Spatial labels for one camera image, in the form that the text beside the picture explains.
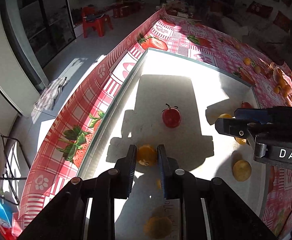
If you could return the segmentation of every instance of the metal screw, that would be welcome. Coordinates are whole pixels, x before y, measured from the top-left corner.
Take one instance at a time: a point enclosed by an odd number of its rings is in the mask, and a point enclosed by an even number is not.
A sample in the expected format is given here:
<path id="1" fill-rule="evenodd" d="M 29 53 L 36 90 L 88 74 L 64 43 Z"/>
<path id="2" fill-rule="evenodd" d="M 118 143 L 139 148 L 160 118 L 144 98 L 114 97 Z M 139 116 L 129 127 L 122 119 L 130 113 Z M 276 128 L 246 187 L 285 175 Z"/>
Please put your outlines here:
<path id="1" fill-rule="evenodd" d="M 110 170 L 108 171 L 108 174 L 109 174 L 109 175 L 116 175 L 117 173 L 118 173 L 118 170 L 115 169 L 115 168 L 110 169 Z"/>
<path id="2" fill-rule="evenodd" d="M 222 179 L 221 178 L 213 178 L 213 183 L 215 185 L 220 185 L 223 183 Z"/>
<path id="3" fill-rule="evenodd" d="M 79 182 L 80 182 L 80 178 L 79 177 L 74 177 L 74 178 L 72 178 L 71 179 L 71 181 L 70 181 L 72 184 L 78 184 Z"/>
<path id="4" fill-rule="evenodd" d="M 177 169 L 177 170 L 175 170 L 175 173 L 177 175 L 184 175 L 185 174 L 185 171 L 183 169 Z"/>

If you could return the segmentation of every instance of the towel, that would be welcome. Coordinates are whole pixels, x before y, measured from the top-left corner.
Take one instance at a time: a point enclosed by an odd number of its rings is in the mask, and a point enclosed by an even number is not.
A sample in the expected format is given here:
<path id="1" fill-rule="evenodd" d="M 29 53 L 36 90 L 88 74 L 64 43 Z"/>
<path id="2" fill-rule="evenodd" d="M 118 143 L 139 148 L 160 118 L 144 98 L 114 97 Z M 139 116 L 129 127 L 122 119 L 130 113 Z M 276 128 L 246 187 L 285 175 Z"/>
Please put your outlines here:
<path id="1" fill-rule="evenodd" d="M 34 104 L 34 108 L 38 111 L 53 110 L 55 102 L 61 94 L 62 88 L 67 83 L 67 77 L 57 78 L 51 82 L 48 88 L 42 93 L 39 100 Z"/>

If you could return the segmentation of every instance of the blue bowl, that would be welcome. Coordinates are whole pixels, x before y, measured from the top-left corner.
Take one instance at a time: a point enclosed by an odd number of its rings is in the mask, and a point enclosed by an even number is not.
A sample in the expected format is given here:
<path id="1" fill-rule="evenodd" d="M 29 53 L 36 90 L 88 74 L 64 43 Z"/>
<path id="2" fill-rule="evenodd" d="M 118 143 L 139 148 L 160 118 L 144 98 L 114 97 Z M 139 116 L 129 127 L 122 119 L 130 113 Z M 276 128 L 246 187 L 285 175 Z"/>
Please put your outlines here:
<path id="1" fill-rule="evenodd" d="M 0 218 L 7 221 L 11 227 L 12 224 L 12 211 L 7 204 L 2 204 L 0 201 Z"/>

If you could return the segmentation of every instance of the white tray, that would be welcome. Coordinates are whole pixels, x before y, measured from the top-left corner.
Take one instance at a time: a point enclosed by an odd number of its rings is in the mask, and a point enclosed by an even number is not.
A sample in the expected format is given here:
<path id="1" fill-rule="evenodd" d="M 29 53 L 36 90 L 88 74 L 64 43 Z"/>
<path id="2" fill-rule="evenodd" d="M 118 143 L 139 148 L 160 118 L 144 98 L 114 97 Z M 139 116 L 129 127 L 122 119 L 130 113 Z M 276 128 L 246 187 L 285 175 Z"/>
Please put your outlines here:
<path id="1" fill-rule="evenodd" d="M 220 114 L 234 114 L 241 102 L 259 105 L 249 84 L 203 62 L 156 49 L 148 49 L 137 62 L 112 102 L 79 171 L 83 179 L 97 177 L 125 157 L 130 144 L 164 144 L 168 157 L 196 177 L 221 177 L 259 216 L 264 198 L 265 165 L 253 161 L 248 145 L 220 135 L 214 121 Z M 170 129 L 162 121 L 165 104 L 178 106 L 182 121 Z M 247 160 L 252 175 L 238 182 L 232 163 Z M 159 168 L 136 165 L 134 185 L 128 200 L 115 200 L 116 239 L 149 239 L 143 225 L 165 204 L 156 186 Z M 177 200 L 166 215 L 178 225 Z M 166 239 L 176 239 L 179 229 Z"/>

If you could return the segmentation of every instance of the table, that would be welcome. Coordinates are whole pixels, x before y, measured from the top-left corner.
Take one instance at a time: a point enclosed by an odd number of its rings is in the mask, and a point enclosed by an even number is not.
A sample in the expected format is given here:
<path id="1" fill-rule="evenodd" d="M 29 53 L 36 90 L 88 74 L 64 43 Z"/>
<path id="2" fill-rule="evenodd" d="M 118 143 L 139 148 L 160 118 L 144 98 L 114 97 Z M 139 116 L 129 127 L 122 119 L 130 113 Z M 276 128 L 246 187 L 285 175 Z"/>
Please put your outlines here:
<path id="1" fill-rule="evenodd" d="M 148 42 L 139 43 L 136 40 L 140 33 L 144 37 L 152 38 L 149 38 Z M 201 45 L 190 41 L 187 38 L 189 35 L 199 38 Z M 82 145 L 83 150 L 78 151 L 82 157 L 85 155 L 104 113 L 148 47 L 189 57 L 229 73 L 238 72 L 238 68 L 241 67 L 254 79 L 256 86 L 254 91 L 261 107 L 285 105 L 284 98 L 272 92 L 275 82 L 255 74 L 243 63 L 244 57 L 250 57 L 255 61 L 262 58 L 268 63 L 270 60 L 246 44 L 241 44 L 240 50 L 237 50 L 221 42 L 220 38 L 233 39 L 204 25 L 194 26 L 184 20 L 168 16 L 162 8 L 119 43 L 81 83 L 50 128 L 27 178 L 19 214 L 14 215 L 13 233 L 20 234 L 50 199 L 78 172 L 81 160 L 78 159 L 77 166 L 65 160 L 60 149 L 65 149 L 67 143 L 59 139 L 64 138 L 66 130 L 79 126 L 86 133 L 90 133 L 86 136 L 86 143 Z M 281 69 L 287 75 L 292 75 L 286 64 L 281 66 Z M 92 119 L 97 120 L 94 121 L 95 127 L 91 125 Z M 291 197 L 292 172 L 275 169 L 274 189 L 267 196 L 262 217 L 274 232 L 279 232 L 280 225 L 290 212 Z M 288 229 L 291 228 L 291 221 L 292 219 L 289 219 L 286 224 Z"/>
<path id="2" fill-rule="evenodd" d="M 211 92 L 203 93 L 208 86 Z M 103 117 L 78 176 L 96 178 L 113 168 L 119 158 L 126 156 L 130 144 L 150 144 L 153 148 L 164 144 L 167 156 L 175 158 L 180 168 L 206 180 L 221 177 L 257 215 L 263 214 L 269 180 L 266 165 L 253 161 L 253 150 L 248 145 L 241 146 L 234 138 L 218 134 L 214 127 L 220 114 L 234 114 L 242 101 L 259 107 L 252 86 L 240 78 L 209 64 L 150 48 Z M 165 102 L 178 106 L 182 115 L 179 127 L 164 125 Z M 231 163 L 238 155 L 252 166 L 252 175 L 245 182 L 236 181 L 232 174 Z M 157 165 L 136 164 L 129 199 L 115 200 L 116 238 L 148 239 L 143 225 L 166 202 L 156 185 L 159 178 Z M 179 200 L 169 202 L 165 215 L 178 225 Z M 166 239 L 174 239 L 178 230 L 174 228 Z"/>

